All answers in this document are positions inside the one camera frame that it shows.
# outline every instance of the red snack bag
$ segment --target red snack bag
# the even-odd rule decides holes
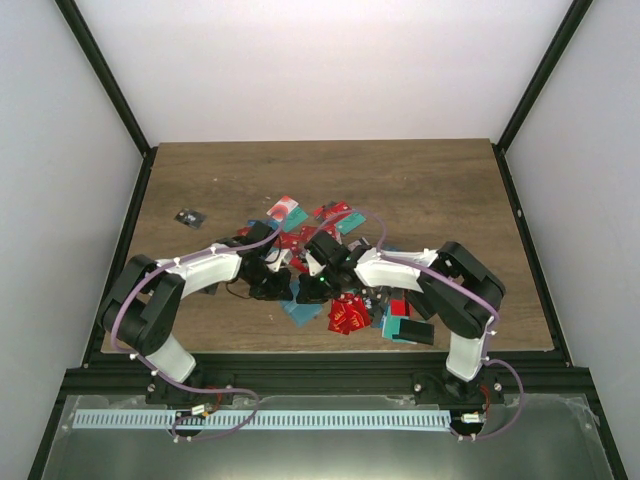
[[[352,300],[352,302],[353,302],[352,306],[362,316],[362,321],[364,322],[364,326],[368,327],[369,325],[371,325],[371,317],[369,316],[369,312],[367,312],[367,307],[362,301],[362,298],[360,298],[359,296],[356,296]]]
[[[394,317],[407,317],[411,314],[411,309],[409,307],[409,302],[406,300],[391,300],[389,302],[391,306],[391,315]]]
[[[306,245],[306,243],[311,240],[311,236],[316,230],[316,227],[310,227],[309,225],[300,227],[300,243],[302,243],[302,245]]]
[[[337,213],[340,213],[344,210],[351,210],[351,207],[347,204],[347,202],[338,202],[335,205],[332,206],[322,206],[318,209],[316,209],[313,212],[314,217],[316,218],[321,218],[323,221],[326,220],[327,218],[336,215]],[[342,220],[343,218],[347,217],[348,213],[345,213],[344,215],[336,215],[335,217],[333,217],[330,220],[330,224],[333,225],[337,222],[339,222],[340,220]]]
[[[347,312],[344,305],[335,300],[331,302],[331,312],[329,312],[329,330],[332,332],[349,335],[351,331],[347,324]]]
[[[347,312],[346,324],[349,326],[349,330],[354,332],[367,326],[366,322],[364,321],[364,317],[360,312],[358,312],[353,303],[344,305],[344,307]]]
[[[309,269],[305,266],[304,263],[302,263],[302,261],[298,257],[293,257],[293,259],[289,262],[289,265],[302,273],[309,273]]]
[[[300,244],[300,235],[297,235],[295,233],[281,233],[280,234],[280,245],[282,246],[282,248],[289,248],[289,249],[294,249],[296,247],[298,247],[298,245]]]

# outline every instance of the red wrapper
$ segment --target red wrapper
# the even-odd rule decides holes
[[[302,273],[309,273],[309,269],[304,265],[304,263],[302,263],[302,261],[298,257],[293,257],[293,259],[289,262],[289,265]]]
[[[332,332],[348,335],[369,325],[371,318],[360,297],[345,293],[339,300],[332,301],[329,313],[329,330]]]
[[[331,312],[329,312],[329,330],[332,332],[341,333],[343,335],[349,335],[351,329],[347,324],[347,312],[344,308],[344,304],[331,302]]]
[[[301,243],[300,235],[297,235],[295,233],[282,232],[280,234],[280,242],[281,242],[282,248],[289,248],[289,249],[298,248],[298,246]]]
[[[411,308],[406,300],[391,300],[389,305],[391,306],[391,315],[395,317],[408,318],[411,315]]]
[[[327,218],[331,217],[332,215],[335,215],[336,213],[340,213],[344,210],[351,210],[351,207],[347,204],[347,202],[338,202],[335,205],[332,205],[330,207],[326,207],[323,205],[322,207],[317,208],[316,210],[314,210],[313,216],[316,217],[317,219],[322,219],[322,221],[324,221]],[[350,214],[345,213],[344,215],[336,215],[331,219],[330,225],[333,225],[339,222],[340,220],[347,217],[348,215]]]

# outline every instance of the white plastic part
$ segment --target white plastic part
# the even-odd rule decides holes
[[[247,410],[218,410],[206,418],[188,418],[180,430],[228,430]],[[171,410],[77,410],[73,429],[166,430],[177,413]],[[448,410],[260,410],[243,430],[405,430],[450,432]]]
[[[293,259],[293,253],[288,248],[283,248],[277,252],[271,252],[265,258],[267,268],[272,272],[277,272],[283,265],[287,265]]]
[[[465,382],[473,380],[482,366],[482,349],[486,334],[480,338],[464,338],[451,333],[447,370]]]
[[[307,260],[309,275],[311,275],[312,277],[319,274],[324,269],[324,265],[320,265],[318,261],[313,258],[313,255],[311,255],[309,252],[306,252],[304,254],[304,258]]]
[[[228,282],[236,278],[242,258],[235,252],[215,253],[215,249],[221,247],[226,248],[226,245],[214,243],[211,246],[211,255],[182,261],[179,265],[167,269],[167,272],[177,273],[185,279],[182,298],[209,285]],[[163,259],[156,263],[162,266],[169,261]]]
[[[154,353],[147,355],[154,367],[176,382],[184,382],[196,366],[196,360],[176,340],[173,334]]]
[[[395,257],[428,267],[438,258],[438,252],[425,249],[422,252],[384,252],[385,256]],[[388,286],[421,292],[418,286],[420,270],[383,260],[375,248],[367,250],[358,260],[356,275],[367,287]]]

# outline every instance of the blue box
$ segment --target blue box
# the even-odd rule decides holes
[[[382,317],[382,338],[387,338],[396,343],[415,343],[408,340],[393,338],[394,335],[400,333],[400,320],[408,320],[408,317],[400,317],[391,315],[391,307],[387,307],[387,311]]]
[[[352,213],[346,218],[343,218],[339,222],[336,222],[336,228],[338,231],[346,235],[347,233],[355,230],[357,227],[362,225],[367,219],[359,213]]]
[[[301,305],[296,302],[296,296],[300,291],[300,282],[291,282],[291,293],[293,300],[281,300],[280,305],[287,315],[289,315],[298,327],[302,327],[317,317],[322,312],[321,304]]]

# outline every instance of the teal box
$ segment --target teal box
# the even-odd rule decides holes
[[[300,291],[300,282],[291,283],[291,293],[293,293],[293,300],[290,302],[281,300],[280,305],[282,309],[289,315],[298,327],[302,327],[309,323],[312,319],[317,317],[322,312],[321,304],[309,304],[302,305],[296,302],[296,296]]]
[[[355,230],[357,227],[362,225],[366,220],[367,219],[363,215],[359,213],[352,213],[347,218],[343,218],[342,220],[337,222],[336,228],[341,234],[346,235],[347,233]]]
[[[287,219],[284,222],[284,228],[282,230],[288,233],[304,222],[307,218],[309,218],[309,215],[307,215],[300,207],[296,207],[291,210],[289,215],[287,215]]]
[[[407,320],[407,317],[397,317],[391,315],[391,307],[387,307],[387,311],[382,319],[382,338],[387,338],[397,343],[415,343],[407,340],[400,340],[399,338],[393,338],[394,335],[400,333],[400,320]]]

